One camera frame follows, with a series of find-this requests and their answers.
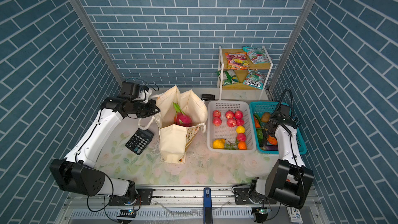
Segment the cream floral tote bag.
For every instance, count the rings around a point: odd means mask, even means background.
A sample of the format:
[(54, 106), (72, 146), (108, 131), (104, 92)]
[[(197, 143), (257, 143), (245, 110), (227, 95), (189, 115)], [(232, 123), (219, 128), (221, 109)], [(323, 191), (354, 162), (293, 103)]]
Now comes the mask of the cream floral tote bag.
[[(138, 127), (147, 130), (155, 122), (159, 128), (161, 162), (184, 164), (186, 151), (196, 134), (200, 130), (206, 131), (207, 107), (192, 90), (181, 93), (177, 86), (151, 98), (155, 100), (156, 107), (161, 111), (149, 117), (146, 126), (141, 125), (140, 119)], [(182, 112), (191, 118), (192, 123), (189, 126), (176, 124), (178, 118), (175, 104), (178, 104)]]

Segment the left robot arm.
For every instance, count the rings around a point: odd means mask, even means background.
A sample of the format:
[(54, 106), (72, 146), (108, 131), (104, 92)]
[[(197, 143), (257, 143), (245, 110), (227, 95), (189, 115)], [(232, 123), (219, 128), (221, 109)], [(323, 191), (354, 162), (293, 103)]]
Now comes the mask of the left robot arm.
[(107, 97), (101, 103), (97, 116), (77, 145), (63, 159), (50, 164), (50, 172), (61, 190), (89, 197), (110, 195), (132, 204), (137, 197), (133, 181), (111, 178), (94, 167), (108, 138), (124, 118), (144, 119), (160, 112), (151, 98), (158, 89), (156, 84), (148, 82), (142, 85), (123, 82), (116, 97)]

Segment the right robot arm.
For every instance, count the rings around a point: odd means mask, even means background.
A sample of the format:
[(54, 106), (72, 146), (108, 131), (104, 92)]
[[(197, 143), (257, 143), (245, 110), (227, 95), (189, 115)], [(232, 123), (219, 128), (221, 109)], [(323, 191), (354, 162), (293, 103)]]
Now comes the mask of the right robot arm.
[(290, 89), (285, 89), (280, 99), (289, 94), (290, 105), (278, 102), (276, 109), (263, 125), (275, 138), (279, 159), (266, 179), (251, 181), (250, 196), (255, 200), (275, 200), (287, 207), (301, 209), (304, 206), (314, 180), (313, 171), (302, 160), (297, 144), (299, 124), (294, 116), (294, 99)]

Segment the pink dragon fruit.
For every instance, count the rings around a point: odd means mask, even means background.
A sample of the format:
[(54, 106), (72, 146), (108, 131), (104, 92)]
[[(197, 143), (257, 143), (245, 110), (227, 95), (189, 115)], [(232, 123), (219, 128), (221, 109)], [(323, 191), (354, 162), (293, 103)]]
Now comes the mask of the pink dragon fruit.
[(174, 122), (176, 125), (179, 125), (182, 127), (193, 126), (193, 122), (192, 122), (192, 119), (190, 118), (190, 116), (186, 115), (177, 103), (173, 103), (173, 107), (176, 111), (176, 115), (174, 117)]

